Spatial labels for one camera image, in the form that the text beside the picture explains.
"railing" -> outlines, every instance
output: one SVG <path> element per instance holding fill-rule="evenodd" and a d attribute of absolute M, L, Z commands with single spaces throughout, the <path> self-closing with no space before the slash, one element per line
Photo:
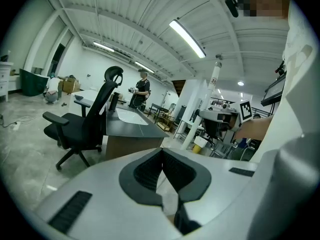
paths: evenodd
<path fill-rule="evenodd" d="M 232 104 L 235 103 L 234 101 L 230 101 L 230 100 L 225 100 L 225 99 L 220 99 L 220 98 L 214 98 L 212 97 L 210 99 L 210 104 L 214 105 L 214 106 L 218 106 L 218 107 L 222 107 L 224 104 Z M 252 114 L 259 114 L 262 118 L 267 118 L 269 116 L 272 115 L 272 113 L 252 107 Z"/>

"yellow container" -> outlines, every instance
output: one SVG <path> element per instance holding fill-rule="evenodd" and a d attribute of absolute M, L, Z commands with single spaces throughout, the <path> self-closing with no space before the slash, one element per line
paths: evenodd
<path fill-rule="evenodd" d="M 201 147 L 199 145 L 195 144 L 192 152 L 195 154 L 199 154 L 200 151 L 201 151 Z"/>

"chair headrest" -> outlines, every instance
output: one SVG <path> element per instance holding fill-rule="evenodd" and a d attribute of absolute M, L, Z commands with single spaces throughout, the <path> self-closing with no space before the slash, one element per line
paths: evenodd
<path fill-rule="evenodd" d="M 119 66 L 111 66 L 104 73 L 104 79 L 106 82 L 116 81 L 118 77 L 121 77 L 121 82 L 118 83 L 118 86 L 122 84 L 124 70 Z"/>

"chair armrest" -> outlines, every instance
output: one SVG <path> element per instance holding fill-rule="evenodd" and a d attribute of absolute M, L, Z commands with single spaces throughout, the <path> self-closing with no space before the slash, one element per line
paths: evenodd
<path fill-rule="evenodd" d="M 85 108 L 90 108 L 91 107 L 91 105 L 89 105 L 89 104 L 87 104 L 87 103 L 85 103 L 85 102 L 83 102 L 81 100 L 77 100 L 77 99 L 74 101 L 74 103 L 77 103 L 77 104 L 81 105 L 81 107 L 84 106 Z"/>
<path fill-rule="evenodd" d="M 52 114 L 50 112 L 44 112 L 42 114 L 42 117 L 44 119 L 48 120 L 49 122 L 54 123 L 58 126 L 66 126 L 67 124 L 69 124 L 69 120 L 67 120 L 61 116 Z"/>
<path fill-rule="evenodd" d="M 75 100 L 74 103 L 77 103 L 79 105 L 81 105 L 81 114 L 82 117 L 85 118 L 86 117 L 86 108 L 90 108 L 91 106 L 81 100 Z"/>

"office chair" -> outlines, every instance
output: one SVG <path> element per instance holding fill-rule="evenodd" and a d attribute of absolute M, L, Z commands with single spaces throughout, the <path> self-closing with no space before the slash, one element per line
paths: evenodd
<path fill-rule="evenodd" d="M 112 91 L 122 84 L 123 69 L 119 66 L 109 67 L 104 74 L 105 83 L 100 88 L 100 91 L 95 98 L 92 107 L 82 100 L 75 100 L 74 103 L 81 106 L 82 116 L 67 113 L 63 116 L 57 116 L 50 112 L 43 113 L 42 117 L 51 124 L 44 128 L 44 134 L 51 139 L 57 141 L 58 146 L 62 146 L 65 150 L 69 149 L 68 153 L 61 158 L 55 165 L 58 171 L 61 170 L 61 164 L 70 158 L 73 154 L 78 154 L 84 164 L 89 167 L 89 163 L 84 157 L 82 151 L 84 150 L 98 150 L 101 152 L 101 144 L 103 137 L 102 133 L 102 117 L 106 116 L 105 113 L 99 114 L 101 109 L 106 104 Z"/>

